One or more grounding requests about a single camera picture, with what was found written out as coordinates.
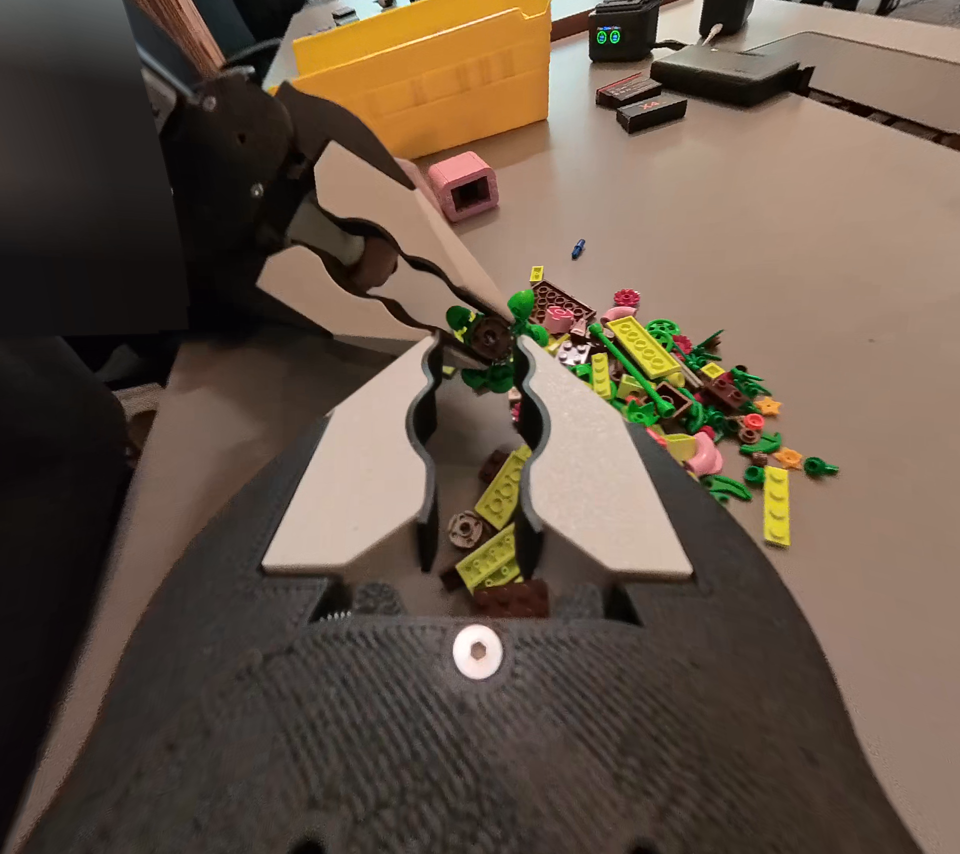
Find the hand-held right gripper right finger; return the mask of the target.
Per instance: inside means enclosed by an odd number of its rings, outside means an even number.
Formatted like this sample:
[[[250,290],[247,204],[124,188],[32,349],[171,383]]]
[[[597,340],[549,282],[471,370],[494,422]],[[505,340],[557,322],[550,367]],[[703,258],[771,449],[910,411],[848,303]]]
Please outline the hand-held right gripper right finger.
[[[521,574],[689,581],[692,563],[642,456],[662,449],[530,336],[515,346],[517,428],[531,452],[515,516]]]

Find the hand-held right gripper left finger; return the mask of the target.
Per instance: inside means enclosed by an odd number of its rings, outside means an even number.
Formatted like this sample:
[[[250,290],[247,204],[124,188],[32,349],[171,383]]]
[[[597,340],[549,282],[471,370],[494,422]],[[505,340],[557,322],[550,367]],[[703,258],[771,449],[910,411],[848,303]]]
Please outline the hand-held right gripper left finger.
[[[261,567],[274,575],[430,572],[439,544],[437,428],[443,342],[434,334],[336,405]]]

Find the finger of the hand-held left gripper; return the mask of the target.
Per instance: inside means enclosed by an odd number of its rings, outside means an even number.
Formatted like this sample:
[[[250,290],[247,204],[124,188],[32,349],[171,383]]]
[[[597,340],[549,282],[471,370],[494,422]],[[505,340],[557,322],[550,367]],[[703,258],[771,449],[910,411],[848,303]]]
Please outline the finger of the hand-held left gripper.
[[[445,328],[447,310],[469,308],[515,319],[498,284],[488,275],[417,187],[403,185],[331,141],[315,166],[318,206],[338,227],[372,232],[397,254],[398,271],[370,298],[410,328]]]
[[[335,279],[318,253],[304,246],[289,246],[270,255],[256,286],[345,344],[413,346],[437,333],[402,319],[400,308],[349,289]]]

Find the pink toy brick pot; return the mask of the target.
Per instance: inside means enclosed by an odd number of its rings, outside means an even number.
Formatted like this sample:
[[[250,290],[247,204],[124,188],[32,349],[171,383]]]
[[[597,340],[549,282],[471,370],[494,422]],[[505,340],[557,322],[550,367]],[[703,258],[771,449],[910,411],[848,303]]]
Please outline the pink toy brick pot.
[[[432,164],[427,179],[440,212],[458,224],[499,205],[495,170],[474,152],[462,152]]]

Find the pile of small toy bricks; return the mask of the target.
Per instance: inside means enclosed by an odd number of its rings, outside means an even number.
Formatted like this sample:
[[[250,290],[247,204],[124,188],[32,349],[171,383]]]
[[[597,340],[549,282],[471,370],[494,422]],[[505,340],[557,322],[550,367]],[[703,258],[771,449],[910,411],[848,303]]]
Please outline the pile of small toy bricks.
[[[544,270],[535,267],[528,288],[545,280],[543,276]],[[550,313],[561,330],[570,324],[570,315],[565,311],[551,310]],[[596,311],[593,323],[601,325],[599,317],[602,313]],[[609,327],[602,326],[602,329],[627,356]],[[718,364],[720,357],[716,350],[721,332],[714,332],[698,344],[692,343],[682,331],[676,337],[675,349],[668,353],[679,362],[680,373],[668,379],[649,380],[656,391],[676,408],[673,416],[665,418],[658,416],[639,383],[599,340],[589,334],[588,327],[577,327],[569,332],[548,332],[548,335],[548,344],[544,348],[548,355],[587,384],[625,421],[645,428],[652,440],[719,503],[727,503],[730,498],[751,501],[754,492],[759,492],[763,521],[766,466],[786,469],[789,481],[793,471],[803,471],[814,479],[836,476],[839,472],[837,465],[787,448],[780,433],[766,431],[766,421],[780,413],[781,404],[773,398],[762,378],[751,374],[746,367],[738,365],[725,370]],[[507,398],[511,421],[518,429],[522,395],[516,386],[516,346],[513,350],[513,388],[507,394],[498,395]],[[692,435],[702,428],[713,435],[724,457],[724,469],[717,476],[696,478],[685,470],[682,462],[693,453]],[[450,519],[448,538],[460,551],[461,558],[439,575],[447,593],[466,591],[473,600],[478,588],[532,579],[522,576],[516,560],[514,535],[518,484],[530,453],[524,443],[513,449],[494,451],[479,472],[482,489],[474,507],[456,513]]]

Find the green toy stem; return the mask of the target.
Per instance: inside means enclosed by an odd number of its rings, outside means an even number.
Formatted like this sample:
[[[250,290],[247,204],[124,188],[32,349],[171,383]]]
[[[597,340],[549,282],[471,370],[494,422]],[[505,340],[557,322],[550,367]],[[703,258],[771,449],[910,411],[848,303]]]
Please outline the green toy stem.
[[[587,330],[591,336],[595,337],[606,347],[607,351],[620,362],[624,370],[638,382],[646,395],[650,398],[651,403],[654,404],[654,408],[659,417],[671,417],[676,413],[676,408],[674,405],[668,402],[666,398],[657,392],[652,382],[647,380],[642,375],[639,368],[636,367],[630,361],[630,359],[624,355],[618,346],[606,336],[606,334],[603,332],[602,326],[599,323],[589,324]]]

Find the green leafy brick plant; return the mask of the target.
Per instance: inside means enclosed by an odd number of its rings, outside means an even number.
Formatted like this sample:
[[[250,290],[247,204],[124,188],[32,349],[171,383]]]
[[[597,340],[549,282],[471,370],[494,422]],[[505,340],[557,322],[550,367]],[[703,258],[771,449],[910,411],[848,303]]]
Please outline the green leafy brick plant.
[[[533,322],[535,301],[534,291],[529,288],[512,295],[508,300],[510,321],[461,306],[447,310],[445,319],[450,331],[484,362],[481,369],[462,369],[461,378],[472,390],[509,393],[515,384],[513,351],[519,337],[525,335],[540,347],[547,346],[548,332]]]

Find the person's left hand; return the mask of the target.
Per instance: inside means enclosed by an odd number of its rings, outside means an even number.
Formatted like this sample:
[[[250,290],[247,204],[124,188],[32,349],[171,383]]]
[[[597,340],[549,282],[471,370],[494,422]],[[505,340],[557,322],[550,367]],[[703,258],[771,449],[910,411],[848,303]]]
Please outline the person's left hand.
[[[362,291],[376,290],[397,270],[398,253],[380,237],[367,237],[361,257],[349,271],[352,285]]]

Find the pink arch toy piece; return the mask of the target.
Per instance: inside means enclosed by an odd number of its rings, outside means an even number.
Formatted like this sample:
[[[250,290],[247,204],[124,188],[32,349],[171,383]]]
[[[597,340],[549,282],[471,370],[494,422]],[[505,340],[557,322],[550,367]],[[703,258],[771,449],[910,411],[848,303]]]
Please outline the pink arch toy piece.
[[[696,478],[720,475],[724,469],[724,457],[714,442],[714,436],[706,428],[692,436],[694,449],[682,462],[684,469]]]

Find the yellow plastic bin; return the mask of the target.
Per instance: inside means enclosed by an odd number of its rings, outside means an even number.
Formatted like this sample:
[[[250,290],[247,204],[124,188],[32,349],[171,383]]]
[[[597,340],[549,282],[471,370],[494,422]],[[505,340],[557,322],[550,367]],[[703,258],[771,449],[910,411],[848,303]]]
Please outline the yellow plastic bin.
[[[292,44],[292,86],[362,120],[396,157],[545,121],[552,0],[420,0]]]

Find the brown toy brick plate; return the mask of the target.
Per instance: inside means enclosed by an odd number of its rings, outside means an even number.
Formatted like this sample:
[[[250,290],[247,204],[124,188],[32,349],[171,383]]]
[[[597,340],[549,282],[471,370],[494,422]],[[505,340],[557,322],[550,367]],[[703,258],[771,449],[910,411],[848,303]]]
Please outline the brown toy brick plate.
[[[550,617],[550,595],[540,579],[516,580],[478,588],[472,597],[474,612],[489,620],[544,620]]]
[[[540,325],[548,332],[569,332],[577,327],[585,329],[596,318],[596,311],[593,308],[546,280],[531,284],[531,291],[535,302],[529,323]],[[559,321],[550,313],[551,310],[568,313],[569,325],[561,330],[558,327]]]

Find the long wide lime plate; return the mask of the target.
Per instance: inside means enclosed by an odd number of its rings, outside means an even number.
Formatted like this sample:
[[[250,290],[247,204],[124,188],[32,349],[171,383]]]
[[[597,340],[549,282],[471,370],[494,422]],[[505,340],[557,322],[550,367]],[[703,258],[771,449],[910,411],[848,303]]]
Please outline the long wide lime plate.
[[[680,363],[633,316],[609,320],[606,326],[647,380],[663,380],[681,372]]]

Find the narrow lime toy plate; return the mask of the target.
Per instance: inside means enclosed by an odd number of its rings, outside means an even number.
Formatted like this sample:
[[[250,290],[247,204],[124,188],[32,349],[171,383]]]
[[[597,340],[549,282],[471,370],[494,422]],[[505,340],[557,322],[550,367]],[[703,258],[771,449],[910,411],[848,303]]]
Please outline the narrow lime toy plate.
[[[762,533],[769,546],[791,547],[789,472],[770,465],[764,468]]]

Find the black charger with green lights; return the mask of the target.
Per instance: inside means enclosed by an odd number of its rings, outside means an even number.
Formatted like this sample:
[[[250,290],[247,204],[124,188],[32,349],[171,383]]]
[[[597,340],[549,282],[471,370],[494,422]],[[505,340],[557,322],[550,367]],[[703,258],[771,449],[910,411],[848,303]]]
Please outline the black charger with green lights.
[[[657,42],[665,0],[602,0],[588,16],[588,55],[594,64],[632,63]]]

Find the black flat power box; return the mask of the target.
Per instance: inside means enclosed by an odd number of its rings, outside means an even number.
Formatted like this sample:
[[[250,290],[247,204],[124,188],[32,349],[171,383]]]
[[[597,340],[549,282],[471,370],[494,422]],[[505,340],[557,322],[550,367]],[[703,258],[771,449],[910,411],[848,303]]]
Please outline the black flat power box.
[[[650,78],[670,92],[752,108],[782,93],[807,94],[814,70],[780,55],[691,44],[654,60]]]

